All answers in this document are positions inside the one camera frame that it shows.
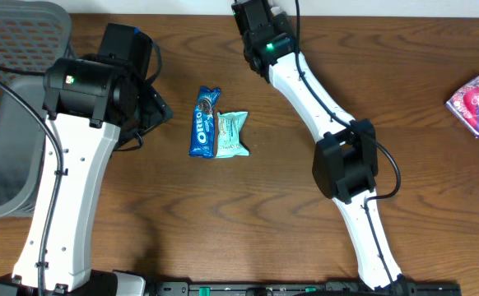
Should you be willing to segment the blue Oreo cookie pack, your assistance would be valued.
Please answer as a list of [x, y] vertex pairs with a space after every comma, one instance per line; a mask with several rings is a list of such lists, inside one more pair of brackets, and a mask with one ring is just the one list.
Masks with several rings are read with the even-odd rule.
[[193, 124], [189, 155], [211, 159], [214, 157], [214, 109], [221, 95], [220, 88], [201, 86], [193, 110]]

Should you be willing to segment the teal wet wipes pack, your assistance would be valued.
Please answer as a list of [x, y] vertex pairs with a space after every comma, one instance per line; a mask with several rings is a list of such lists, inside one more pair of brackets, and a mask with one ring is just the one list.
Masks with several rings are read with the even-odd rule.
[[249, 156], [249, 151], [240, 142], [240, 132], [248, 117], [246, 111], [218, 113], [218, 159], [234, 156]]

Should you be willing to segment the red purple snack packet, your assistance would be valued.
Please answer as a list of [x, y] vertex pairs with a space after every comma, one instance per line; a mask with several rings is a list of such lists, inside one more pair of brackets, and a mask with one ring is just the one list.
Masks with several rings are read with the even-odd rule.
[[479, 138], [479, 76], [455, 91], [445, 107], [475, 138]]

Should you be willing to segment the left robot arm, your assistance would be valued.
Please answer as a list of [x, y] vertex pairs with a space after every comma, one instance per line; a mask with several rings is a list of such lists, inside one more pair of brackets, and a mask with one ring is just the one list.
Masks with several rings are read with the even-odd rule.
[[151, 295], [130, 271], [96, 271], [91, 235], [111, 155], [130, 150], [172, 117], [148, 71], [158, 45], [137, 27], [110, 23], [100, 48], [60, 58], [44, 74], [43, 168], [25, 246], [0, 295]]

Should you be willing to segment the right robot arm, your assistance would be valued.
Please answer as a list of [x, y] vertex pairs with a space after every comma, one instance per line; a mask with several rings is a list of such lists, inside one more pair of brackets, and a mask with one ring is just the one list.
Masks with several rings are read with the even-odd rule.
[[268, 0], [235, 1], [233, 16], [251, 69], [299, 114], [315, 148], [312, 174], [334, 202], [356, 253], [358, 276], [374, 292], [401, 295], [402, 271], [379, 216], [378, 154], [394, 159], [376, 139], [373, 124], [345, 111], [311, 71], [300, 48], [300, 23]]

